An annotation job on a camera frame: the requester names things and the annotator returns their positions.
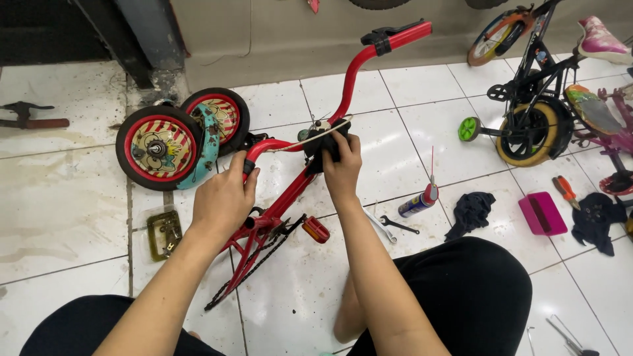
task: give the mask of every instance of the lubricant spray can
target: lubricant spray can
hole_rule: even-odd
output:
[[[411,215],[432,207],[438,197],[439,192],[435,184],[435,177],[431,174],[431,183],[429,183],[424,192],[420,193],[420,195],[414,197],[410,201],[400,205],[398,213],[402,217],[410,217]]]

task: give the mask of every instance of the person's left hand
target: person's left hand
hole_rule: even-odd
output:
[[[214,175],[198,187],[189,231],[201,238],[225,243],[251,212],[255,204],[255,185],[260,169],[255,168],[242,183],[246,151],[233,156],[228,170]]]

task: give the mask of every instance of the green training wheel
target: green training wheel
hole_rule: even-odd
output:
[[[470,142],[476,139],[480,132],[481,120],[477,117],[468,117],[461,122],[457,135],[459,135],[460,140]]]

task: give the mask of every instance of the training wheel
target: training wheel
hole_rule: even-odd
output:
[[[246,102],[236,92],[225,88],[207,88],[195,92],[180,106],[187,114],[203,126],[203,115],[198,104],[208,107],[220,126],[220,152],[225,156],[244,144],[251,125]]]
[[[116,135],[116,157],[136,184],[173,191],[196,168],[203,132],[182,110],[148,106],[123,121]]]
[[[481,120],[477,117],[468,117],[461,122],[457,135],[459,135],[460,140],[470,142],[476,139],[480,132]]]

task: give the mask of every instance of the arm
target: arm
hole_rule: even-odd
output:
[[[418,300],[380,242],[356,197],[360,140],[334,131],[341,161],[323,152],[325,182],[339,214],[349,271],[378,355],[449,355]]]
[[[193,220],[182,242],[94,355],[173,355],[198,284],[255,203],[260,170],[242,185],[245,156],[245,151],[236,153],[227,171],[198,187]]]

